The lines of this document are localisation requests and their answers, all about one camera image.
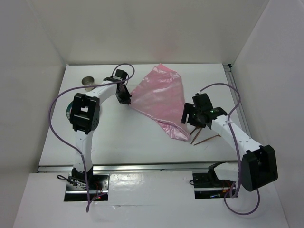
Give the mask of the pink satin rose cloth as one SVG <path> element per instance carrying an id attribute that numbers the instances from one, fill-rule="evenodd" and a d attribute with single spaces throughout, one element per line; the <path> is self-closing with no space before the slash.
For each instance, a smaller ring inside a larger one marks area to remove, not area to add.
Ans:
<path id="1" fill-rule="evenodd" d="M 154 120 L 175 140 L 188 141 L 190 133 L 181 124 L 185 104 L 181 76 L 163 64 L 155 66 L 131 92 L 130 107 Z"/>

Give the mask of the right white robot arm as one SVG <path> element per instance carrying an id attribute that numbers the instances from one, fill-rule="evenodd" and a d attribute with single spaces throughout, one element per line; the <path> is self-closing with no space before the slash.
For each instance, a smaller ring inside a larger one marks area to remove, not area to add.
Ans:
<path id="1" fill-rule="evenodd" d="M 278 179 L 276 153 L 249 137 L 228 119 L 221 107 L 213 107 L 207 94 L 196 94 L 193 103 L 185 103 L 181 123 L 216 132 L 237 153 L 237 162 L 218 162 L 209 166 L 208 183 L 218 186 L 223 181 L 240 183 L 251 192 Z"/>

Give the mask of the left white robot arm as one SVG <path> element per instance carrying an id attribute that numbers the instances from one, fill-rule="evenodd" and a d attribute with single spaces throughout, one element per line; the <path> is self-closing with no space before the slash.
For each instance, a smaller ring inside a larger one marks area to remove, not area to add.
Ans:
<path id="1" fill-rule="evenodd" d="M 101 104 L 115 95 L 120 104 L 129 105 L 131 95 L 125 84 L 127 78 L 127 72 L 118 69 L 113 76 L 106 77 L 101 86 L 74 96 L 69 118 L 76 136 L 76 158 L 72 178 L 84 190 L 91 188 L 94 183 L 92 139 L 100 122 Z"/>

